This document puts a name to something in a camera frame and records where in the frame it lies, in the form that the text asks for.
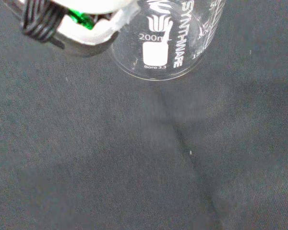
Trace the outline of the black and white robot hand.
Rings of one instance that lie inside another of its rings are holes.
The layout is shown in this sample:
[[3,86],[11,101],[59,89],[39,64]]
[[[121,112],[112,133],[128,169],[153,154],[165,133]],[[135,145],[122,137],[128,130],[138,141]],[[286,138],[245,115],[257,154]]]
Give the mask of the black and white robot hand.
[[136,0],[5,0],[22,34],[81,57],[105,52],[139,12]]

